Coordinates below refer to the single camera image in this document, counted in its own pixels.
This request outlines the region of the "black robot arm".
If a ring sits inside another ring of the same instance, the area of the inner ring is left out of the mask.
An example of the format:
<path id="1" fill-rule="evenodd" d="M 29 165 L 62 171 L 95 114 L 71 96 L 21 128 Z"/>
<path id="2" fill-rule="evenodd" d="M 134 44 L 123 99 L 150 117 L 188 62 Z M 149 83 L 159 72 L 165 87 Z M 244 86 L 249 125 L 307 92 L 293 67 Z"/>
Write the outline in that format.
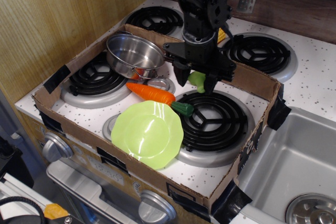
<path id="1" fill-rule="evenodd" d="M 231 35 L 227 0 L 177 0 L 184 15 L 183 42 L 163 45 L 179 85 L 184 86 L 191 70 L 205 74 L 204 90 L 211 94 L 217 82 L 232 81 L 236 64 L 217 46 L 218 31 Z"/>

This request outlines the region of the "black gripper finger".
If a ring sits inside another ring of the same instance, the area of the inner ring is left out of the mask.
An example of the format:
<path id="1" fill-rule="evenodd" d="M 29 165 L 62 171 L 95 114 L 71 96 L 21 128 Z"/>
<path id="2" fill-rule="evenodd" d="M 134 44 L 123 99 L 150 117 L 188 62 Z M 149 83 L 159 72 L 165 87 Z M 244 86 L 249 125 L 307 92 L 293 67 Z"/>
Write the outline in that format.
<path id="1" fill-rule="evenodd" d="M 205 94 L 210 95 L 219 81 L 221 81 L 221 78 L 215 74 L 206 75 L 204 80 Z"/>
<path id="2" fill-rule="evenodd" d="M 178 84 L 182 87 L 185 86 L 192 69 L 192 64 L 189 62 L 181 63 L 179 61 L 174 61 L 173 69 Z"/>

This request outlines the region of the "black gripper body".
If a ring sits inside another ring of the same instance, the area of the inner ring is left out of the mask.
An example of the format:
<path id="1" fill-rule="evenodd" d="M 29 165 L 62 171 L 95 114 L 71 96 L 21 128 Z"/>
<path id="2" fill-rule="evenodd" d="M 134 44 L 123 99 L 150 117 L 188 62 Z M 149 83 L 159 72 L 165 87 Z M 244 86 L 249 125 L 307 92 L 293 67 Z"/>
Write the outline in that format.
<path id="1" fill-rule="evenodd" d="M 217 46 L 218 34 L 199 39 L 189 34 L 183 34 L 183 42 L 166 42 L 163 49 L 170 61 L 191 63 L 192 70 L 215 74 L 221 80 L 232 81 L 236 64 L 223 56 Z"/>

